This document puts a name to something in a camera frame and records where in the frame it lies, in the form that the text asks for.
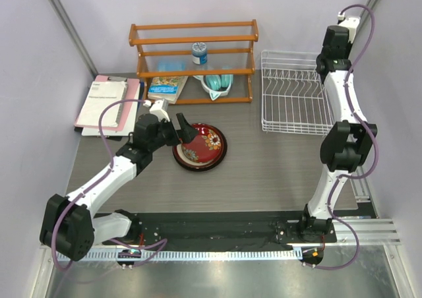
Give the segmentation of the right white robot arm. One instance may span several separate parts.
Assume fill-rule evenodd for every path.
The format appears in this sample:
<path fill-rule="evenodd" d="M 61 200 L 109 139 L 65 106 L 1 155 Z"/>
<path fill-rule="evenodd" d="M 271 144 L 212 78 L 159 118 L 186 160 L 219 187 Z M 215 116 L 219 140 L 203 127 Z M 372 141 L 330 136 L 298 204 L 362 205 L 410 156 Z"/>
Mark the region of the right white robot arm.
<path fill-rule="evenodd" d="M 306 242 L 319 241 L 330 233 L 333 208 L 342 188 L 366 161 L 377 135 L 377 126 L 368 123 L 361 112 L 353 87 L 349 54 L 358 23 L 358 18 L 353 18 L 329 26 L 316 59 L 316 72 L 336 122 L 322 141 L 322 174 L 297 224 L 297 232 Z"/>

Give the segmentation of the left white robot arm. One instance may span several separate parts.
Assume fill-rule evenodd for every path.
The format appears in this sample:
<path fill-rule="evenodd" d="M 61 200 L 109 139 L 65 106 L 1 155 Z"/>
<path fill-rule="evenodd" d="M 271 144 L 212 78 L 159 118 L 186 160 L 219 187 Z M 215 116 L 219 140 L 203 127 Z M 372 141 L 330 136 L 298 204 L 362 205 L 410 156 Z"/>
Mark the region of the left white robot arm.
<path fill-rule="evenodd" d="M 102 205 L 123 185 L 138 176 L 162 146 L 190 143 L 198 135 L 184 115 L 177 114 L 180 129 L 171 121 L 150 113 L 141 115 L 128 141 L 116 152 L 111 163 L 89 182 L 66 196 L 53 195 L 47 202 L 40 242 L 72 261 L 79 261 L 92 245 L 111 239 L 136 243 L 141 234 L 139 218 L 116 210 L 96 217 Z"/>

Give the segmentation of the dark patterned plate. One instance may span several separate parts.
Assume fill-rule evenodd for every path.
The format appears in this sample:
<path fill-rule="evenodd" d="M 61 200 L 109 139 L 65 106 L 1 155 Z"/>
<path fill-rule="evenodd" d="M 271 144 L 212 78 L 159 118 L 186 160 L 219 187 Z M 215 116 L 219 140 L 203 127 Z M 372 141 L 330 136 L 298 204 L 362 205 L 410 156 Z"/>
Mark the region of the dark patterned plate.
<path fill-rule="evenodd" d="M 181 154 L 194 164 L 208 164 L 223 153 L 224 140 L 221 132 L 212 125 L 194 123 L 198 131 L 194 140 L 181 145 Z"/>

